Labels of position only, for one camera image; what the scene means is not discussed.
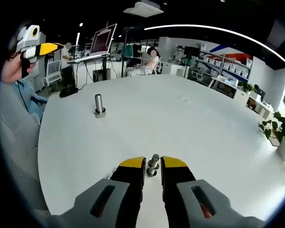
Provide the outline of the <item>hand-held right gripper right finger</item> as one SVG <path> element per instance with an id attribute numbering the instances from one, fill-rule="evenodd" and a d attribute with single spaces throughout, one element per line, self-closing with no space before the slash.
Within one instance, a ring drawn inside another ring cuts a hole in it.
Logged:
<path id="1" fill-rule="evenodd" d="M 161 174 L 170 228 L 262 228 L 265 224 L 236 212 L 226 195 L 196 179 L 180 159 L 162 156 Z"/>

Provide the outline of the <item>person's left hand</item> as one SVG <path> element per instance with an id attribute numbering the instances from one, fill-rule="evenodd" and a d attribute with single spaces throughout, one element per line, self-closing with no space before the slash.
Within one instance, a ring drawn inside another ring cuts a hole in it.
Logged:
<path id="1" fill-rule="evenodd" d="M 22 77 L 20 54 L 10 60 L 6 60 L 2 73 L 1 81 L 5 83 L 14 83 Z"/>

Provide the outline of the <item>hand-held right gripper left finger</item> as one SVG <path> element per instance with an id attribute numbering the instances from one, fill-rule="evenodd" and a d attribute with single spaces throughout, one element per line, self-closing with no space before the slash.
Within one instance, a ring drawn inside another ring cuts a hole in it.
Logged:
<path id="1" fill-rule="evenodd" d="M 145 157 L 123 161 L 108 179 L 79 194 L 74 206 L 51 216 L 53 228 L 134 228 L 143 200 Z"/>

